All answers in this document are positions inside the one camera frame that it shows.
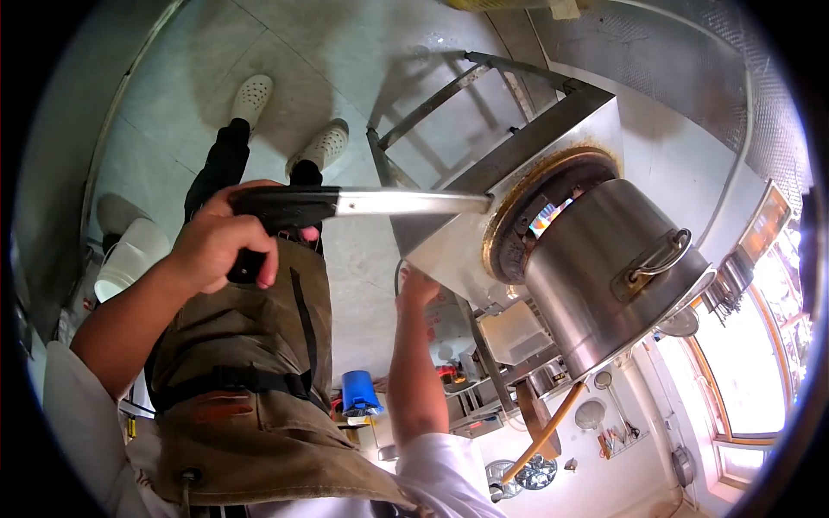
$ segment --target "black pants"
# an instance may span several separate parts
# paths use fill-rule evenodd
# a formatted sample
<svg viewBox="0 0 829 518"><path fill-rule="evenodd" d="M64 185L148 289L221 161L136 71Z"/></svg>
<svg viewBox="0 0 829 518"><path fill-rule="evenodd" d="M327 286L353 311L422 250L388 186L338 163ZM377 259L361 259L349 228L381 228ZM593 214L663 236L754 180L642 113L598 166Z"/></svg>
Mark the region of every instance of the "black pants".
<svg viewBox="0 0 829 518"><path fill-rule="evenodd" d="M248 162L248 138L250 126L244 119L233 119L227 127L219 130L216 143L207 153L205 166L196 176L196 180L187 191L184 200L184 222L190 221L196 211L201 209L218 191L225 187L234 186L242 179L245 164ZM292 186L319 186L322 185L322 173L317 164L310 160L301 160L291 171ZM307 243L308 247L322 255L322 223L315 225L319 230L320 239ZM282 236L289 240L297 240L292 235Z"/></svg>

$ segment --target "person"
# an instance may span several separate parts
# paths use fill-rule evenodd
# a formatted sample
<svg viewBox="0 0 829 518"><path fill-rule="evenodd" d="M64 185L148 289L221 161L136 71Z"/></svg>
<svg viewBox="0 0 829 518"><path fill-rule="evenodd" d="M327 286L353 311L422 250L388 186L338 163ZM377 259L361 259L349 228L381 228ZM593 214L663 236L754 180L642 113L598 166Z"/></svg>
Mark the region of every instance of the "person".
<svg viewBox="0 0 829 518"><path fill-rule="evenodd" d="M240 88L185 200L172 252L97 307L71 347L48 349L43 406L57 441L111 516L503 516L482 456L448 433L429 356L425 304L439 285L412 271L395 303L387 386L396 474L366 460L331 420L331 303L322 225L269 236L228 195L273 84ZM347 145L329 124L286 166L320 185ZM265 254L251 284L229 283L240 249ZM117 402L148 378L155 419L126 446Z"/></svg>

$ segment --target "apron strap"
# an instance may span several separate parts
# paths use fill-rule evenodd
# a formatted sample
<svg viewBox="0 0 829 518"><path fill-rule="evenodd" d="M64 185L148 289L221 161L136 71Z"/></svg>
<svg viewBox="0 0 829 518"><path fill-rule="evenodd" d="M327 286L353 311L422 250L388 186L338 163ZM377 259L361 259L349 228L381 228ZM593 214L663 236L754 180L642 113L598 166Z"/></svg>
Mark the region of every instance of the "apron strap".
<svg viewBox="0 0 829 518"><path fill-rule="evenodd" d="M156 407L159 413L163 413L177 403L214 390L245 389L254 394L261 394L268 390L278 390L291 394L295 398L310 401L327 414L329 410L325 408L322 401L313 392L305 388L303 378L307 377L307 371L301 375L294 373L277 374L267 370L259 370L253 366L214 366L208 374L196 376L178 385L165 388L158 394L160 404L153 403L153 406Z"/></svg>
<svg viewBox="0 0 829 518"><path fill-rule="evenodd" d="M309 369L301 374L303 386L305 390L311 394L311 387L313 387L313 377L317 373L317 336L313 332L311 324L311 314L308 313L308 306L305 305L305 297L303 296L303 287L299 283L299 272L291 268L291 284L293 285L293 298L297 303L297 312L299 313L299 321L303 324L303 334L305 335L305 346L308 349L308 365Z"/></svg>

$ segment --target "blue bucket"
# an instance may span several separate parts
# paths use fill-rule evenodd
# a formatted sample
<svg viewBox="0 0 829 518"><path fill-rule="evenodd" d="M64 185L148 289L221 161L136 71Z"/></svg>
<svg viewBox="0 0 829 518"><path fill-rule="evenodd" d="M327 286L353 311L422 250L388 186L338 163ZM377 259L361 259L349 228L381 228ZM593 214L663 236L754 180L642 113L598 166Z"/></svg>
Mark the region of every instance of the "blue bucket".
<svg viewBox="0 0 829 518"><path fill-rule="evenodd" d="M352 370L342 375L342 415L362 417L382 411L367 370Z"/></svg>

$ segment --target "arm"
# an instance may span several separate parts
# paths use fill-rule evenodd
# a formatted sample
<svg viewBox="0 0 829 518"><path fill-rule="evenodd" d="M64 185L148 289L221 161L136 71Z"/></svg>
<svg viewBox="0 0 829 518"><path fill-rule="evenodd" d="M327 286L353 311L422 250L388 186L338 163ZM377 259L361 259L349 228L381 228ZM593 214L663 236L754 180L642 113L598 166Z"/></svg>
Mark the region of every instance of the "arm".
<svg viewBox="0 0 829 518"><path fill-rule="evenodd" d="M424 433L448 433L444 388L429 355L423 310L440 285L417 270L406 276L397 305L395 352L391 357L388 400L398 448Z"/></svg>
<svg viewBox="0 0 829 518"><path fill-rule="evenodd" d="M216 193L184 227L173 251L95 309L75 334L72 351L113 399L124 396L184 303L199 292L213 293L227 284L226 275L240 249L265 252L257 284L267 288L274 283L276 240L255 216L233 216L227 202L232 191L260 185L278 184L246 182Z"/></svg>

